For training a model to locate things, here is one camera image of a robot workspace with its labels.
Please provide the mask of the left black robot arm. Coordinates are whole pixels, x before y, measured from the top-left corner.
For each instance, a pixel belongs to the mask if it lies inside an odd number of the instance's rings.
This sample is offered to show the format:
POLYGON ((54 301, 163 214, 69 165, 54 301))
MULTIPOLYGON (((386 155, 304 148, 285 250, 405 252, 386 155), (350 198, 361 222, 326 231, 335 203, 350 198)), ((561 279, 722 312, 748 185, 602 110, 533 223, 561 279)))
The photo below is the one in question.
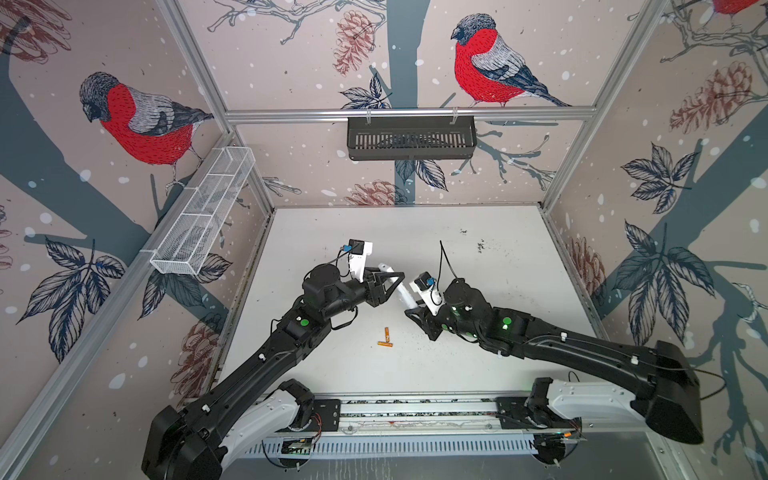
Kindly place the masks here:
POLYGON ((186 407, 167 406, 154 417, 143 473, 150 479, 218 479, 270 434, 310 425, 314 394, 283 375, 333 331, 334 316, 356 311, 362 303, 387 302, 404 277, 366 268, 360 279, 344 281, 332 263, 313 268, 303 280, 302 295, 250 358, 186 407))

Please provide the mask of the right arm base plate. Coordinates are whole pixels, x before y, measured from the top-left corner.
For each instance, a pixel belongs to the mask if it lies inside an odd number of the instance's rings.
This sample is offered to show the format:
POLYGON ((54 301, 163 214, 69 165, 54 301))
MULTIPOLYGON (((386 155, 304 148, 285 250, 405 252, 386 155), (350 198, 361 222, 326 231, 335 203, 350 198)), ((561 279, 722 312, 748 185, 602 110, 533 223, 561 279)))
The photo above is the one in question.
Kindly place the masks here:
POLYGON ((524 397, 497 397, 496 413, 501 428, 505 430, 580 430, 579 417, 566 419, 555 413, 548 405, 530 401, 524 397))

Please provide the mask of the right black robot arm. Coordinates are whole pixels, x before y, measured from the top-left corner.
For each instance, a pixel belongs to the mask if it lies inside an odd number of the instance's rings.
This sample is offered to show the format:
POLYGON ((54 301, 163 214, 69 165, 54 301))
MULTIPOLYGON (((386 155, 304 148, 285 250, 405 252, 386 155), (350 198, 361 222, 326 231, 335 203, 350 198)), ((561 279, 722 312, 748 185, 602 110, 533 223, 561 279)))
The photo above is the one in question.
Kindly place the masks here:
POLYGON ((430 340, 451 333, 497 356, 593 375, 631 392, 631 409, 657 434, 683 444, 703 442, 700 381, 677 346, 625 345, 562 329, 529 313, 492 306, 462 278, 440 292, 436 280, 425 276, 409 290, 420 298, 406 315, 430 340))

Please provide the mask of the white remote control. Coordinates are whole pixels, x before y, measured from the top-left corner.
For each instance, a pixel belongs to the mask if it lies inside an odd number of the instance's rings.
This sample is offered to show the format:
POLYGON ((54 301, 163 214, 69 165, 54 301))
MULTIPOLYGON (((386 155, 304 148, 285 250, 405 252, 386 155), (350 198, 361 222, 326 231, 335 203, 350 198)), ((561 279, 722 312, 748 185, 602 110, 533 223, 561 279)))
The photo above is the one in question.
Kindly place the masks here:
MULTIPOLYGON (((387 265, 386 263, 380 263, 378 265, 379 270, 383 273, 394 273, 395 270, 387 265)), ((391 290, 394 283, 396 282, 396 278, 394 277, 388 277, 384 280, 384 285, 386 290, 391 290)), ((407 282, 403 280, 395 289, 395 292, 393 296, 397 296, 400 303, 403 306, 403 314, 406 317, 418 315, 425 313, 427 311, 427 306, 423 300, 416 299, 413 296, 414 292, 412 291, 411 287, 408 286, 407 282)))

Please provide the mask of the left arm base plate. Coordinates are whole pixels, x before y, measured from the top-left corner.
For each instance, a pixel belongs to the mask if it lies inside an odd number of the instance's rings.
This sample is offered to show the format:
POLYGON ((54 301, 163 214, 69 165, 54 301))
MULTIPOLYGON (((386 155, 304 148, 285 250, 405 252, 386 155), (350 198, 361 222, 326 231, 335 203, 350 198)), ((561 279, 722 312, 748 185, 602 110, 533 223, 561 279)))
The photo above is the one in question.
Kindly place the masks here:
POLYGON ((337 432, 341 418, 341 401, 339 399, 314 400, 309 409, 300 410, 298 419, 282 429, 287 433, 324 433, 337 432))

